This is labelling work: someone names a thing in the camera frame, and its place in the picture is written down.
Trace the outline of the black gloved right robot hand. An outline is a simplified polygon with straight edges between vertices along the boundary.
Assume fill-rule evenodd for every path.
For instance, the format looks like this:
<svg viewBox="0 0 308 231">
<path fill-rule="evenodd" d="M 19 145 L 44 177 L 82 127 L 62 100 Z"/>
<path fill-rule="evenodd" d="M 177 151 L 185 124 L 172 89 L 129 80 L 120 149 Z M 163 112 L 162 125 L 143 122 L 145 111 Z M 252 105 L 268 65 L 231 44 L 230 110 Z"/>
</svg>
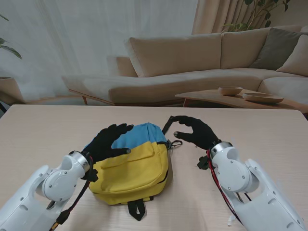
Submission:
<svg viewBox="0 0 308 231">
<path fill-rule="evenodd" d="M 211 127 L 200 119 L 178 115 L 172 117 L 172 121 L 192 128 L 192 133 L 176 131 L 174 136 L 178 139 L 191 142 L 203 150 L 211 150 L 215 145 L 221 143 L 221 140 L 215 135 Z"/>
</svg>

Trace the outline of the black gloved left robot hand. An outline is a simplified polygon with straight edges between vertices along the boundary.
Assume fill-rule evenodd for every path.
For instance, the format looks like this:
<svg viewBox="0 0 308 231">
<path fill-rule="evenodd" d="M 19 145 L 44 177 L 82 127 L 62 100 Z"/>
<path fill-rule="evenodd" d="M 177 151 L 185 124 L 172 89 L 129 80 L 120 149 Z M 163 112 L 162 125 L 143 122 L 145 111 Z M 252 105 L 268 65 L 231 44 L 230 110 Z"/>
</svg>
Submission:
<svg viewBox="0 0 308 231">
<path fill-rule="evenodd" d="M 129 154 L 131 153 L 129 148 L 112 148 L 112 144 L 121 135 L 131 131 L 133 127 L 133 125 L 127 125 L 126 123 L 112 124 L 108 128 L 102 129 L 81 153 L 86 157 L 91 157 L 93 163 Z"/>
</svg>

